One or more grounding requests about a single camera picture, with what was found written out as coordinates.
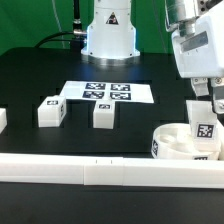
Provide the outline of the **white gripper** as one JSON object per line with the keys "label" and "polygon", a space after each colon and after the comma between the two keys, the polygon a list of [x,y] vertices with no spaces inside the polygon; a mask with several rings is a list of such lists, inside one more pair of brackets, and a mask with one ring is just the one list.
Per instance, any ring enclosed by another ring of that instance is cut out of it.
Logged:
{"label": "white gripper", "polygon": [[197,100],[208,100],[211,78],[213,109],[224,114],[224,6],[214,6],[196,20],[195,34],[172,34],[176,65],[182,78],[192,78]]}

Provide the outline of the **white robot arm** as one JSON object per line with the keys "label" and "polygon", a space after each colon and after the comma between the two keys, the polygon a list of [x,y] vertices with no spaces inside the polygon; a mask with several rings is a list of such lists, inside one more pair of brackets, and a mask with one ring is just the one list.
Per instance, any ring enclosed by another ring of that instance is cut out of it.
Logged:
{"label": "white robot arm", "polygon": [[[118,65],[140,56],[131,2],[94,0],[83,58]],[[224,114],[224,0],[165,0],[165,27],[180,76],[196,95],[211,94],[213,110]]]}

